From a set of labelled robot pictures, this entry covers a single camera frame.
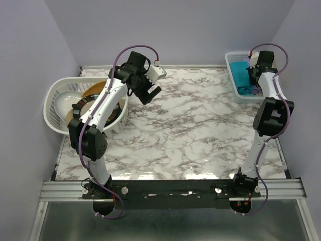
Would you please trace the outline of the white rectangular plastic basket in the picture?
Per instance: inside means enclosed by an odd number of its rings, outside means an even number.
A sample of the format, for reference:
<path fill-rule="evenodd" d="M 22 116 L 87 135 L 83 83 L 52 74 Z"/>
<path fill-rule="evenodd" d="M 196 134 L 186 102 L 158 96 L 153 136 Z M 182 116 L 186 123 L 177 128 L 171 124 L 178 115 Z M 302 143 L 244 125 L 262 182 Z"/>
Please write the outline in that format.
<path fill-rule="evenodd" d="M 237 103 L 262 103 L 266 97 L 283 96 L 272 51 L 229 52 L 225 60 Z"/>

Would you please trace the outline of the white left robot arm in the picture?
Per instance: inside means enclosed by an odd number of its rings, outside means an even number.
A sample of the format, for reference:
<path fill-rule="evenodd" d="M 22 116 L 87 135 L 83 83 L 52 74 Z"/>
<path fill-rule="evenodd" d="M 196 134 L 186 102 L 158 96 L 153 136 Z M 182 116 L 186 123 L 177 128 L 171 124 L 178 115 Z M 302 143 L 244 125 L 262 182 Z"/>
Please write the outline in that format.
<path fill-rule="evenodd" d="M 151 63 L 144 55 L 132 51 L 125 63 L 113 65 L 93 105 L 79 119 L 73 119 L 68 124 L 71 146 L 79 155 L 92 182 L 96 183 L 94 193 L 100 198 L 106 198 L 111 193 L 108 183 L 111 175 L 104 161 L 107 140 L 103 136 L 103 129 L 107 119 L 126 95 L 134 94 L 144 105 L 151 102 L 161 91 L 160 87 L 151 88 L 167 74 L 159 64 L 159 59 Z"/>

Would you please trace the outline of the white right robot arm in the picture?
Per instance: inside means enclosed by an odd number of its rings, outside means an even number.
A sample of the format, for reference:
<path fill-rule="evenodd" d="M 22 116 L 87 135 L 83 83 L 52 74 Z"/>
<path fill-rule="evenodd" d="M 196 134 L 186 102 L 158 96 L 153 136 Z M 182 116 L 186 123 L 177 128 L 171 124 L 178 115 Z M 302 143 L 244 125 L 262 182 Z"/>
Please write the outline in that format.
<path fill-rule="evenodd" d="M 260 51 L 249 54 L 247 68 L 251 84 L 262 90 L 264 100 L 254 118 L 254 140 L 244 164 L 234 175 L 231 192 L 238 197 L 250 196 L 258 186 L 260 168 L 272 140 L 285 132 L 294 109 L 279 84 L 279 71 L 273 67 L 274 53 Z"/>

